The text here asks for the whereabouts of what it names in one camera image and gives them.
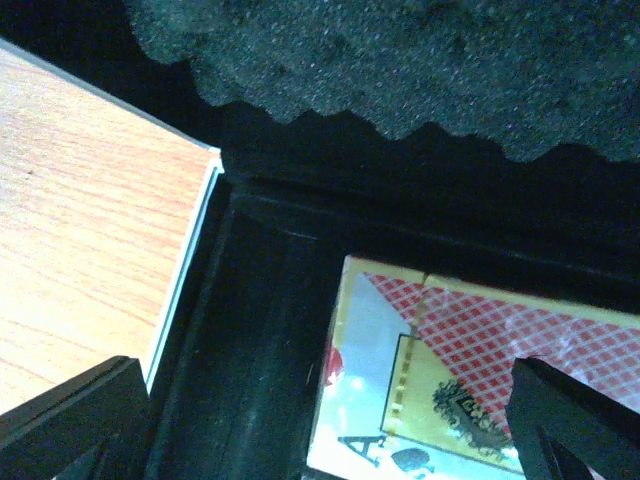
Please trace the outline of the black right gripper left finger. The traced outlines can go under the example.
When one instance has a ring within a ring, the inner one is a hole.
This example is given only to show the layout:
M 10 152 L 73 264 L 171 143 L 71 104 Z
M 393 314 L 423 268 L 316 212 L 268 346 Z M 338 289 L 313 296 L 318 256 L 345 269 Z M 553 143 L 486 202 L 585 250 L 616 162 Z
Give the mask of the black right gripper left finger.
M 1 415 L 3 479 L 140 479 L 148 392 L 114 356 Z

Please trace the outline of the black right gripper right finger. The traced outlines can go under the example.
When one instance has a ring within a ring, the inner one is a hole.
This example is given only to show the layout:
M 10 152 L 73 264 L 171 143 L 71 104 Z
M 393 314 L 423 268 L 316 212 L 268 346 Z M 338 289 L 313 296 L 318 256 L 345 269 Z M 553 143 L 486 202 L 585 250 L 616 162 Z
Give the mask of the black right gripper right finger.
M 518 358 L 506 407 L 527 479 L 639 477 L 639 414 L 536 358 Z

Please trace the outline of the red yellow card deck box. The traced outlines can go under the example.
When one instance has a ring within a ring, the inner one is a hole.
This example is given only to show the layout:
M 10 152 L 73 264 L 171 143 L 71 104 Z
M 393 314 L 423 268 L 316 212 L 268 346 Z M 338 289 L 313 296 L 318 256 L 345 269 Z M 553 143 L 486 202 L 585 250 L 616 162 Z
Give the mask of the red yellow card deck box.
M 637 316 L 349 256 L 307 465 L 340 479 L 519 479 L 505 408 L 526 357 L 639 407 Z

